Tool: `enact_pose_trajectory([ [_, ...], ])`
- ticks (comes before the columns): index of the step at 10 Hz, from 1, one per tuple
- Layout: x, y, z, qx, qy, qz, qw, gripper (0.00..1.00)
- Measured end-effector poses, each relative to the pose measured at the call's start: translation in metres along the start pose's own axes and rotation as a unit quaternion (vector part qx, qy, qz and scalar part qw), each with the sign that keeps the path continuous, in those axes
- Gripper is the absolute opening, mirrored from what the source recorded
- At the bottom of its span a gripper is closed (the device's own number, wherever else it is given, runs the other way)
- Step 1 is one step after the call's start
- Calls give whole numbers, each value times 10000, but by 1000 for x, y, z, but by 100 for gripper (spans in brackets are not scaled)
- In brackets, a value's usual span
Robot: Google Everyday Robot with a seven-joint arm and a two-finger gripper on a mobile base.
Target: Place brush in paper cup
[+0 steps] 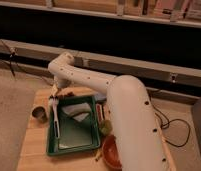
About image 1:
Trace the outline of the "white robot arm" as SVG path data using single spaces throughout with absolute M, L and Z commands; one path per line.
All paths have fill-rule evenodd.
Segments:
M 168 171 L 169 162 L 145 85 L 135 76 L 100 73 L 73 65 L 64 52 L 48 64 L 59 79 L 87 86 L 106 95 L 122 171 Z

